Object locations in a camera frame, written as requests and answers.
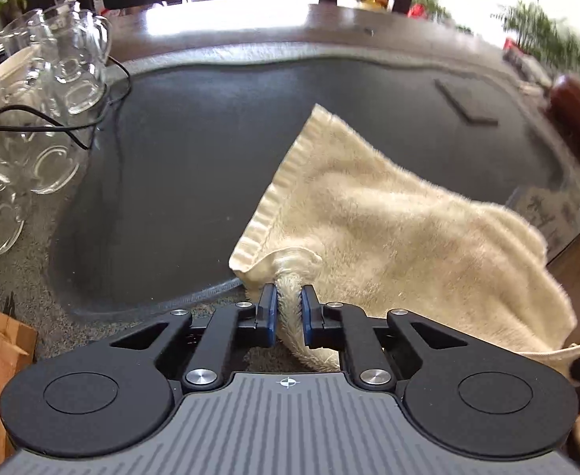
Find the cream terry towel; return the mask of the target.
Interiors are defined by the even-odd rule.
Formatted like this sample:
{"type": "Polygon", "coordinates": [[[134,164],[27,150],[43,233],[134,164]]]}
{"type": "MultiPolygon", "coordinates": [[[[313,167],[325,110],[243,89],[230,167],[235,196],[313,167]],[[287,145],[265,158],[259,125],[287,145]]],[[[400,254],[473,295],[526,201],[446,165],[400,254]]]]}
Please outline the cream terry towel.
{"type": "Polygon", "coordinates": [[[279,293],[278,336],[304,366],[338,369],[305,345],[300,293],[371,317],[403,308],[567,373],[572,301],[549,274],[544,236],[506,207],[472,201],[394,164],[315,106],[229,260],[250,296],[279,293]]]}

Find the black stone tea tray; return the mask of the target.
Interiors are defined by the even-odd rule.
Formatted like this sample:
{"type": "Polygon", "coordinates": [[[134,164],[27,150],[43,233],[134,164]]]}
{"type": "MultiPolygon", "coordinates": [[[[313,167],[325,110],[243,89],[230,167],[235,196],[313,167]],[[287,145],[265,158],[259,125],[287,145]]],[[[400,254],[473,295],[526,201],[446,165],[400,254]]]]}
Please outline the black stone tea tray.
{"type": "Polygon", "coordinates": [[[86,174],[50,242],[53,296],[85,321],[123,321],[212,298],[230,256],[319,110],[398,167],[507,204],[560,190],[546,133],[499,82],[430,66],[326,56],[139,73],[97,127],[86,174]]]}

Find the small dark square coaster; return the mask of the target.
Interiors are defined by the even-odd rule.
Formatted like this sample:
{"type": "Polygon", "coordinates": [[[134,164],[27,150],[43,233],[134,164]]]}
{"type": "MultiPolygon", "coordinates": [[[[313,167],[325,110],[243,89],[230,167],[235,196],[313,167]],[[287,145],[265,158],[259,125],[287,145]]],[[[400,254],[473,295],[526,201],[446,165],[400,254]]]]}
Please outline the small dark square coaster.
{"type": "Polygon", "coordinates": [[[445,80],[434,80],[434,83],[437,90],[468,124],[497,126],[496,113],[477,93],[445,80]]]}

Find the green potted plant right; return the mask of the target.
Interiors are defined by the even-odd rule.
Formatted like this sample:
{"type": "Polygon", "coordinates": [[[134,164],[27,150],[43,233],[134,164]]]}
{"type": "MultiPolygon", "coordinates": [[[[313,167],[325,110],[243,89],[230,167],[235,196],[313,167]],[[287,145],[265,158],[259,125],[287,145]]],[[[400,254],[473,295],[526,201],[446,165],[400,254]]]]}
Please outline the green potted plant right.
{"type": "Polygon", "coordinates": [[[536,3],[518,2],[494,14],[506,32],[515,35],[515,44],[523,53],[556,73],[580,75],[580,32],[564,19],[550,18],[536,3]]]}

